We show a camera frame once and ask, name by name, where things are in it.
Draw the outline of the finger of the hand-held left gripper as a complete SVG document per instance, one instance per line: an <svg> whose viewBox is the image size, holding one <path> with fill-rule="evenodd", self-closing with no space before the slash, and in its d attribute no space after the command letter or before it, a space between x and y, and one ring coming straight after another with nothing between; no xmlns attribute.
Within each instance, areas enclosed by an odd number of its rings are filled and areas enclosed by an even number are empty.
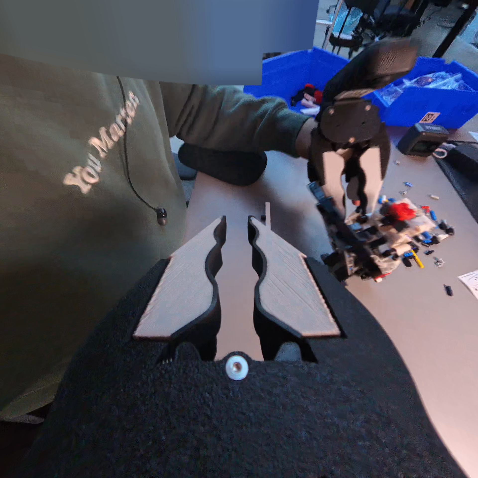
<svg viewBox="0 0 478 478"><path fill-rule="evenodd" d="M331 197L340 213L346 212L343 171L350 158L349 148L335 151L328 142L312 142L309 148L309 180Z"/></svg>
<svg viewBox="0 0 478 478"><path fill-rule="evenodd" d="M390 145L373 144L351 156L351 201L357 211L372 213L378 202L390 158Z"/></svg>

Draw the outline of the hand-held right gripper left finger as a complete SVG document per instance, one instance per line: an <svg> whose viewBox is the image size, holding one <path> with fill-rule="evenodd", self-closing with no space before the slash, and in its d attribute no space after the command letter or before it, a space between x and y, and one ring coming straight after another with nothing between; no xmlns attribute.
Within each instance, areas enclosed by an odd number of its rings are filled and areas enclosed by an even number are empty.
<svg viewBox="0 0 478 478"><path fill-rule="evenodd" d="M174 340L221 315L216 276L223 266L226 232L226 217L217 218L170 256L135 339Z"/></svg>

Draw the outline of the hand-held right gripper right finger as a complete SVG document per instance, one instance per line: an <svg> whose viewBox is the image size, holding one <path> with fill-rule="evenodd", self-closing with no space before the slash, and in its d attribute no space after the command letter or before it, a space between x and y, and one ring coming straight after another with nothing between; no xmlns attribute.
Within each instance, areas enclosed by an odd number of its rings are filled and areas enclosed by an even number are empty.
<svg viewBox="0 0 478 478"><path fill-rule="evenodd" d="M248 240L258 275L257 311L297 338L339 337L339 326L306 255L255 217L248 218Z"/></svg>

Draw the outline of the brick-built truck model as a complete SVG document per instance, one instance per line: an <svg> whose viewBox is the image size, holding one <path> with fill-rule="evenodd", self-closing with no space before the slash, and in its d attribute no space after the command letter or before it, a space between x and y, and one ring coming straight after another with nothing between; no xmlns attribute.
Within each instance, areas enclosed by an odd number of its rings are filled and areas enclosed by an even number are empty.
<svg viewBox="0 0 478 478"><path fill-rule="evenodd" d="M308 188L334 251L322 261L340 282L357 276L378 283L400 264L424 268L420 251L431 255L435 246L455 235L454 227L439 220L430 207L415 205L404 195L398 200L383 195L374 212L364 214L356 207L342 218L322 187L312 182Z"/></svg>

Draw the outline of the pile of small brick pieces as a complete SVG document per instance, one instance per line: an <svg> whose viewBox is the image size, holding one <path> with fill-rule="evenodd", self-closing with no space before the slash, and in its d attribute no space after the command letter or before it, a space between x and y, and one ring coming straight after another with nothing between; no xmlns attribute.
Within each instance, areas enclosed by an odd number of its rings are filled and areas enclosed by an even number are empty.
<svg viewBox="0 0 478 478"><path fill-rule="evenodd" d="M408 196L411 183L405 183L405 190L397 199L380 194L377 209L371 216L372 225L377 229L377 245L371 246L377 263L386 277L402 263L410 268L414 264L424 268L421 256L433 259L433 265L440 268L445 261L435 256L435 248L454 236L454 227L440 219L430 204L420 205Z"/></svg>

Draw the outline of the small black device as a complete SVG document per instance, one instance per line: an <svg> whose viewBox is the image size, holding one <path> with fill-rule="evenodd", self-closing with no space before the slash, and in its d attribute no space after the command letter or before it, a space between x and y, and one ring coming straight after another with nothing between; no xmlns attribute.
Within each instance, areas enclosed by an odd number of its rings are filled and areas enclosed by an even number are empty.
<svg viewBox="0 0 478 478"><path fill-rule="evenodd" d="M399 140L397 149L403 155L428 157L446 142L450 131L440 125L416 123Z"/></svg>

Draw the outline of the blue storage bin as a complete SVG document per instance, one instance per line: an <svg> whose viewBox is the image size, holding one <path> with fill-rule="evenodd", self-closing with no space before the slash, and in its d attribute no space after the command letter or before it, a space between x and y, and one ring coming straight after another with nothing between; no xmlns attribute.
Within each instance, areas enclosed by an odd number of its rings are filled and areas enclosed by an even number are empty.
<svg viewBox="0 0 478 478"><path fill-rule="evenodd" d="M291 97L306 84L323 91L326 83L347 63L346 58L317 47L286 53L264 60L261 85L245 86L243 91L256 98L281 98L292 111L300 112L305 106L300 102L292 106Z"/></svg>
<svg viewBox="0 0 478 478"><path fill-rule="evenodd" d="M391 103L383 98L383 89L372 92L369 99L379 108L380 118L388 126L410 127L425 122L447 129L461 128L477 115L477 72L456 61L446 63L441 58L419 57L408 75L389 86L400 86L404 80L413 81L423 75L442 72L461 75L471 90L409 86Z"/></svg>

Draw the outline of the black office chair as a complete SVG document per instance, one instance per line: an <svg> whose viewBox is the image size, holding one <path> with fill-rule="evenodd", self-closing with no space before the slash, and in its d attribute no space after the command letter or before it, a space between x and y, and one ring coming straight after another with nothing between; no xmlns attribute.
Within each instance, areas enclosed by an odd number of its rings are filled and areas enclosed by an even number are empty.
<svg viewBox="0 0 478 478"><path fill-rule="evenodd" d="M387 37L408 35L414 14L407 1L337 1L326 34L332 52L349 51L349 58L362 47Z"/></svg>

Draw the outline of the person's torso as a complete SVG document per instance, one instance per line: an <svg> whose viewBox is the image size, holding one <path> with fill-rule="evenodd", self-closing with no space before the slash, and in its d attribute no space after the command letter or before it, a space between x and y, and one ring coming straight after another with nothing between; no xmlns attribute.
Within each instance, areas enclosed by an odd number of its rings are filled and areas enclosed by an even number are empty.
<svg viewBox="0 0 478 478"><path fill-rule="evenodd" d="M94 325L182 242L160 83L1 54L1 421L41 422Z"/></svg>

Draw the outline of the sticker sheet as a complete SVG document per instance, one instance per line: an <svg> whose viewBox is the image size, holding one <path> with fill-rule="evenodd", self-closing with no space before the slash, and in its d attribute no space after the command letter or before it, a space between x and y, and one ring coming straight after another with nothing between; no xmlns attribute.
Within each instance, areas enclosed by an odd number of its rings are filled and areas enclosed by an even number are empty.
<svg viewBox="0 0 478 478"><path fill-rule="evenodd" d="M460 275L458 279L478 299L478 270Z"/></svg>

